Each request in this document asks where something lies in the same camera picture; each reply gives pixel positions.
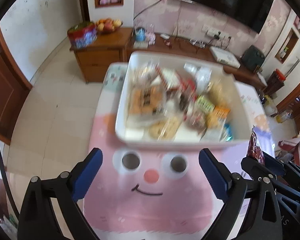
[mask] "pink tablecloth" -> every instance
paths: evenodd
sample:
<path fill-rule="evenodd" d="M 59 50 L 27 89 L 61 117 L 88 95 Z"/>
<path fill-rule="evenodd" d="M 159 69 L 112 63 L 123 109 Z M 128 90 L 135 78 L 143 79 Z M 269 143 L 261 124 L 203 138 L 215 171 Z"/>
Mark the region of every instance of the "pink tablecloth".
<path fill-rule="evenodd" d="M 127 64 L 112 64 L 107 72 L 91 132 L 89 150 L 103 152 L 103 164 L 84 199 L 83 213 L 101 239 L 200 239 L 223 203 L 213 191 L 198 163 L 198 152 L 145 151 L 128 148 L 114 132 Z M 251 124 L 260 128 L 261 146 L 273 155 L 272 139 L 262 105 L 253 87 L 237 83 Z M 231 172 L 247 176 L 240 162 L 248 141 L 212 151 Z M 134 170 L 123 166 L 130 153 L 140 163 Z M 186 169 L 175 173 L 170 161 L 181 156 Z M 132 191 L 139 185 L 138 191 Z M 245 201 L 241 216 L 247 208 Z M 239 230 L 236 227 L 230 237 Z"/>

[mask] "cartoon eye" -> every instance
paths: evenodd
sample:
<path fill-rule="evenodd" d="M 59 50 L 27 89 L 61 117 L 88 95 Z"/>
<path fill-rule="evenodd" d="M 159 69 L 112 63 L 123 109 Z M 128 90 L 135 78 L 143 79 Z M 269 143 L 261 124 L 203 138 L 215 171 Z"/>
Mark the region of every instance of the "cartoon eye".
<path fill-rule="evenodd" d="M 112 165 L 119 174 L 134 173 L 141 166 L 141 158 L 136 151 L 123 148 L 114 152 Z"/>
<path fill-rule="evenodd" d="M 161 169 L 170 179 L 180 179 L 188 171 L 188 160 L 182 153 L 167 153 L 162 158 Z"/>

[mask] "tv stand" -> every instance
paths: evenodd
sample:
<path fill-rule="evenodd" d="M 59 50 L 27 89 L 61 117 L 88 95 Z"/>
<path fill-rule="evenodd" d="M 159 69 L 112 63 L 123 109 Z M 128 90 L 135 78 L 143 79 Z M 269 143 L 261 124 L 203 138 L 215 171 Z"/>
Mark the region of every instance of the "tv stand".
<path fill-rule="evenodd" d="M 190 42 L 186 39 L 171 37 L 168 41 L 170 41 L 173 44 L 173 46 L 172 48 L 169 48 L 163 41 L 164 39 L 161 38 L 159 34 L 156 34 L 156 40 L 154 45 L 149 45 L 147 49 L 134 49 L 133 44 L 135 42 L 135 36 L 132 36 L 127 47 L 128 61 L 130 59 L 132 52 L 141 50 L 141 51 L 175 54 L 175 55 L 192 57 L 192 58 L 197 58 L 197 59 L 202 59 L 202 60 L 217 63 L 209 50 L 209 46 L 206 46 L 204 49 L 201 49 L 197 46 L 192 46 Z M 266 86 L 260 81 L 258 75 L 248 70 L 242 64 L 240 59 L 238 60 L 241 64 L 239 68 L 223 65 L 223 70 L 225 71 L 225 73 L 233 74 L 234 78 L 237 81 L 249 84 L 255 87 L 257 90 L 264 89 Z"/>

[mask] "cartoon smile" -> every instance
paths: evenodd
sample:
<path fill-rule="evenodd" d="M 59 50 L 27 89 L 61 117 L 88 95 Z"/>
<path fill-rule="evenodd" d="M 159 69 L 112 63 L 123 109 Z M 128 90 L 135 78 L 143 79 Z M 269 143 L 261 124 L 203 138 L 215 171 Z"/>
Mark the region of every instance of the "cartoon smile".
<path fill-rule="evenodd" d="M 135 191 L 136 190 L 137 192 L 139 192 L 141 194 L 144 194 L 144 195 L 148 195 L 148 196 L 162 196 L 162 194 L 163 194 L 163 193 L 148 193 L 148 192 L 144 192 L 144 191 L 138 189 L 138 187 L 139 187 L 139 184 L 137 184 L 134 188 L 132 188 L 131 191 Z"/>

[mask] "table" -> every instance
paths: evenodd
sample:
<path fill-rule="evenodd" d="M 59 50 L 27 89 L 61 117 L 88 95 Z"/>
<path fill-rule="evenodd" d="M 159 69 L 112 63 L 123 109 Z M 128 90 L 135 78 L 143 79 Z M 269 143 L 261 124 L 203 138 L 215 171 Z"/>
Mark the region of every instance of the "table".
<path fill-rule="evenodd" d="M 147 49 L 134 49 L 133 44 L 135 42 L 135 37 L 133 36 L 127 47 L 128 61 L 132 52 L 137 50 L 143 50 L 193 57 L 216 63 L 216 60 L 210 52 L 210 46 L 206 46 L 204 49 L 199 49 L 196 46 L 192 46 L 188 40 L 185 40 L 183 38 L 176 38 L 174 40 L 174 37 L 172 37 L 170 38 L 170 41 L 173 43 L 173 48 L 170 49 L 163 41 L 163 38 L 161 38 L 159 34 L 156 34 L 156 40 L 154 45 L 149 45 Z M 256 89 L 264 89 L 266 86 L 260 81 L 258 75 L 248 70 L 242 63 L 241 59 L 238 60 L 241 64 L 239 68 L 231 67 L 229 65 L 223 65 L 223 70 L 227 74 L 233 74 L 234 78 L 237 81 L 249 84 L 255 87 Z"/>
<path fill-rule="evenodd" d="M 128 148 L 115 136 L 114 123 L 127 64 L 111 64 L 99 98 L 89 150 L 103 152 L 103 164 L 83 201 L 83 214 L 101 239 L 201 239 L 220 211 L 198 162 L 198 152 L 139 150 Z M 255 89 L 237 82 L 250 121 L 258 127 L 262 149 L 274 156 L 272 138 Z M 242 171 L 248 141 L 235 147 L 213 150 L 231 172 Z M 124 155 L 140 160 L 135 170 L 123 166 Z M 185 171 L 170 169 L 174 156 L 186 160 Z M 132 191 L 139 184 L 139 191 Z M 245 200 L 230 239 L 240 229 L 248 206 Z"/>
<path fill-rule="evenodd" d="M 70 48 L 87 83 L 102 82 L 111 63 L 127 62 L 126 49 L 132 30 L 120 28 L 114 33 L 98 34 L 95 42 L 89 46 L 82 49 Z"/>

